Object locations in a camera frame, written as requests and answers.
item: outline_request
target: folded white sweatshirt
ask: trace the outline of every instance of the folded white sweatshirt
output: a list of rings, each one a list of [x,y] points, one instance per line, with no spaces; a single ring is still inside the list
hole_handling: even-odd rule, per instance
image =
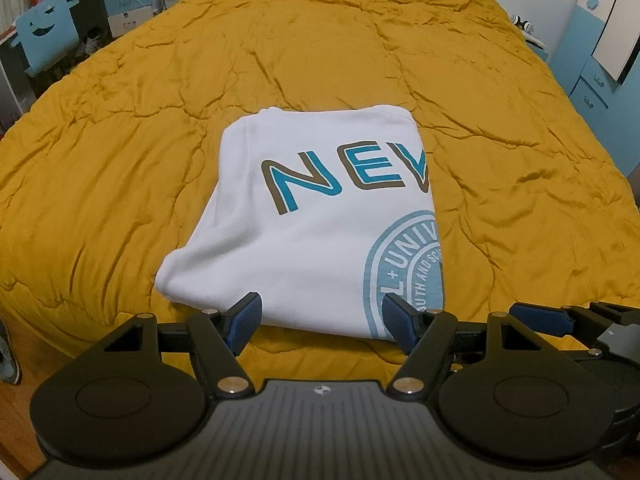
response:
[[[408,111],[268,108],[224,131],[216,189],[156,288],[221,311],[258,292],[265,324],[389,338],[382,297],[442,308],[441,260]]]

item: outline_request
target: blue circular emblem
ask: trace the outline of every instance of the blue circular emblem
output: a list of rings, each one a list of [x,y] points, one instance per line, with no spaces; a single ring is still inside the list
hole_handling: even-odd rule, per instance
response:
[[[382,298],[401,296],[417,310],[442,309],[442,250],[433,211],[415,211],[389,226],[367,256],[362,299],[371,336],[390,338]]]

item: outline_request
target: yellow comforter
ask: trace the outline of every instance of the yellow comforter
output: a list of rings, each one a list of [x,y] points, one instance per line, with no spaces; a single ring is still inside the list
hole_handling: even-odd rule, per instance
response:
[[[69,355],[132,314],[183,319],[154,276],[210,197],[225,127],[375,104],[418,123],[447,310],[640,306],[629,186],[493,0],[184,0],[102,49],[0,143],[0,302]],[[241,357],[256,381],[385,381],[401,359],[268,327]]]

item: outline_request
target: wrinkled fabric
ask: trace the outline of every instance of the wrinkled fabric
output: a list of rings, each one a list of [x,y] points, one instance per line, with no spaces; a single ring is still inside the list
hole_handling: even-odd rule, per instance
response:
[[[133,314],[184,319],[154,276],[214,189],[222,131],[270,106],[376,104],[418,124],[447,310],[640,306],[628,183],[494,0],[183,0],[126,34],[0,142],[0,302],[69,355]],[[386,381],[401,361],[270,327],[241,356],[258,382]]]

